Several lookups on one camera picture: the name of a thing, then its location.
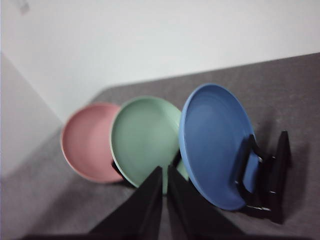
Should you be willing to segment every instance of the gray carpet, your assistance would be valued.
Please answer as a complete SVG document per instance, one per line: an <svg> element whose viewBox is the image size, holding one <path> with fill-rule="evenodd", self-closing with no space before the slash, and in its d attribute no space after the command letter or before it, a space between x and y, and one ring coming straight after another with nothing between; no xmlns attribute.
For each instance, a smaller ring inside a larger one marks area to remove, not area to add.
<svg viewBox="0 0 320 240"><path fill-rule="evenodd" d="M263 149L273 152L282 130L289 132L291 143L285 223L242 213L223 214L249 234L320 239L320 53L113 87L93 102L122 104L152 95L181 109L188 95L203 83L220 84L237 96ZM76 175L64 160L59 140L60 131L25 165L1 179L2 239L27 233L86 233L133 192L121 184L95 184ZM170 240L166 199L163 202L159 239Z"/></svg>

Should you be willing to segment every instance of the black plate stand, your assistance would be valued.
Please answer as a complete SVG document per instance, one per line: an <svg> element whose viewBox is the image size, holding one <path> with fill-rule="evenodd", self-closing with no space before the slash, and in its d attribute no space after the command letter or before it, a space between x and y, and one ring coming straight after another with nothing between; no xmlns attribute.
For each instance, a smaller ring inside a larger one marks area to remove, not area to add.
<svg viewBox="0 0 320 240"><path fill-rule="evenodd" d="M260 157L253 193L247 191L243 179L248 158L251 152ZM257 145L253 135L247 141L241 168L235 181L246 206L239 210L256 218L267 218L272 222L282 224L284 221L282 200L286 175L291 161L291 151L288 132L283 131L278 140L275 156L263 152Z"/></svg>

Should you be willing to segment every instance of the green plate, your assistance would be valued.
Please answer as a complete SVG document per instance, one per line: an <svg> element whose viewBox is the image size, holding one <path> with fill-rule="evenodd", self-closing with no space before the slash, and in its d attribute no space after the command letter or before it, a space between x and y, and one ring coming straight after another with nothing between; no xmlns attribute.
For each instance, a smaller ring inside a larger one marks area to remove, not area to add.
<svg viewBox="0 0 320 240"><path fill-rule="evenodd" d="M179 150L180 115L170 102L152 96L133 98L118 112L110 135L111 153L119 171L134 186L160 166L163 193L167 193L168 165ZM188 179L183 161L177 169Z"/></svg>

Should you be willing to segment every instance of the white wall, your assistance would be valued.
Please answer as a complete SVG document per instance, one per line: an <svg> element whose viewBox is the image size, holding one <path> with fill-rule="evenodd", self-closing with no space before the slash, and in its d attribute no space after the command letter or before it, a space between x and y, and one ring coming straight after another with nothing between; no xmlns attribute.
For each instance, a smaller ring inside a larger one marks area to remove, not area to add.
<svg viewBox="0 0 320 240"><path fill-rule="evenodd" d="M111 85L320 52L319 0L14 2L2 51L62 121Z"/></svg>
<svg viewBox="0 0 320 240"><path fill-rule="evenodd" d="M61 124L1 54L1 177L14 172Z"/></svg>

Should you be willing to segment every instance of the black object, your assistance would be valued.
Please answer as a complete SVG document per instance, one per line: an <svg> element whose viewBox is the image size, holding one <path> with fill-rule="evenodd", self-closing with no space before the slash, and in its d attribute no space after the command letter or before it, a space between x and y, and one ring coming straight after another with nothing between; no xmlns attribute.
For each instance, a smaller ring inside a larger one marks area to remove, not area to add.
<svg viewBox="0 0 320 240"><path fill-rule="evenodd" d="M260 157L253 193L247 191L243 183L251 151ZM237 189L246 203L246 206L239 212L256 218L268 218L272 222L282 224L284 221L283 192L290 161L291 151L287 131L283 131L280 135L275 156L263 152L258 147L255 137L250 135L235 181Z"/></svg>
<svg viewBox="0 0 320 240"><path fill-rule="evenodd" d="M173 239L307 240L305 237L246 235L206 201L176 170L168 167L167 201Z"/></svg>

